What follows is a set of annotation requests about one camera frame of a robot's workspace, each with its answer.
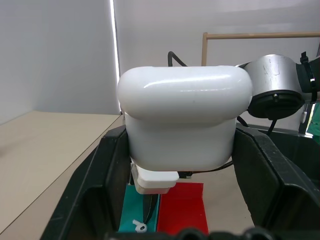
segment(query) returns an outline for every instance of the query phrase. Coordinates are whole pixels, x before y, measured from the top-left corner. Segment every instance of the teal paper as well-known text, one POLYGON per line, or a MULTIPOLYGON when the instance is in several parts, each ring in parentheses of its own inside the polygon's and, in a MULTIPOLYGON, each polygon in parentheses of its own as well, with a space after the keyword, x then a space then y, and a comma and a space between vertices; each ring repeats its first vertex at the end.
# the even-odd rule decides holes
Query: teal paper
MULTIPOLYGON (((153 233, 157 230, 157 219, 159 210, 159 197, 156 208, 147 224, 147 232, 153 233)), ((133 219, 143 222, 143 195, 136 191, 133 185, 127 185, 125 189, 122 215, 120 221, 119 232, 134 233, 136 225, 132 223, 133 219)))

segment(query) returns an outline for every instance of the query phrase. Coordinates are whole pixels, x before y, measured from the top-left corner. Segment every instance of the white wall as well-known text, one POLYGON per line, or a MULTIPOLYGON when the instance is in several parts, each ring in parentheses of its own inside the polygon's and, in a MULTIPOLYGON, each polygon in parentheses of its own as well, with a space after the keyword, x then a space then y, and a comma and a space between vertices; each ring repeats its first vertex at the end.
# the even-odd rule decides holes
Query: white wall
POLYGON ((0 1, 0 124, 31 110, 119 114, 109 0, 0 1))
MULTIPOLYGON (((200 66, 204 32, 319 31, 319 9, 319 0, 116 0, 120 72, 167 66, 168 51, 189 66, 200 66)), ((207 65, 236 65, 267 54, 298 63, 304 51, 316 57, 318 46, 318 38, 209 40, 207 65)), ((278 121, 276 128, 298 130, 300 114, 278 121)), ((248 113, 242 116, 250 124, 271 124, 248 113)))

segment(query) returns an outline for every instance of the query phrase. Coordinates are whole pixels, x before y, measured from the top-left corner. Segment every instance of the red block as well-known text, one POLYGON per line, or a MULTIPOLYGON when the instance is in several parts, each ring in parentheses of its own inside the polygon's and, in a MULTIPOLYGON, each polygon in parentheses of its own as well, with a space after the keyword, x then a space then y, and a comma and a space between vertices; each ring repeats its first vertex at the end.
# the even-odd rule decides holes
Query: red block
POLYGON ((185 228, 196 228, 208 234, 203 189, 203 183, 178 182, 161 195, 157 232, 176 235, 185 228))

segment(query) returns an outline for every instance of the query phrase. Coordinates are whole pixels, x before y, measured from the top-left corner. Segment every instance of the green object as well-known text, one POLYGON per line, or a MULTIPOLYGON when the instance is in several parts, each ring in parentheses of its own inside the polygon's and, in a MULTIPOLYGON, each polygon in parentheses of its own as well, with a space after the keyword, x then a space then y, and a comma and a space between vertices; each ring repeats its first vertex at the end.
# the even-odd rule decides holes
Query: green object
MULTIPOLYGON (((125 189, 122 215, 120 221, 119 232, 134 233, 136 225, 132 223, 135 219, 143 222, 143 195, 136 191, 133 185, 127 185, 125 189)), ((147 223, 147 232, 153 233, 157 230, 157 219, 159 211, 159 197, 150 221, 147 223)))
POLYGON ((320 103, 317 103, 313 109, 313 115, 311 118, 311 122, 307 129, 307 133, 312 134, 314 137, 313 139, 320 144, 319 136, 320 136, 320 103))

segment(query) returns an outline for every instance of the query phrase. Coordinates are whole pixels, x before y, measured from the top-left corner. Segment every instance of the wooden rod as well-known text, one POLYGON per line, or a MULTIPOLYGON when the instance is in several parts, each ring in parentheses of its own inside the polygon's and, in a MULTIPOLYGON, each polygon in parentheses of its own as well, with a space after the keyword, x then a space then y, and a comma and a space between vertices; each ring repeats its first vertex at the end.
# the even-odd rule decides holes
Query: wooden rod
POLYGON ((213 40, 213 39, 289 39, 289 38, 318 38, 318 37, 320 37, 320 32, 318 32, 318 31, 240 33, 240 34, 206 34, 207 40, 213 40))
POLYGON ((201 57, 201 66, 207 65, 207 52, 208 52, 208 33, 204 32, 202 37, 202 57, 201 57))

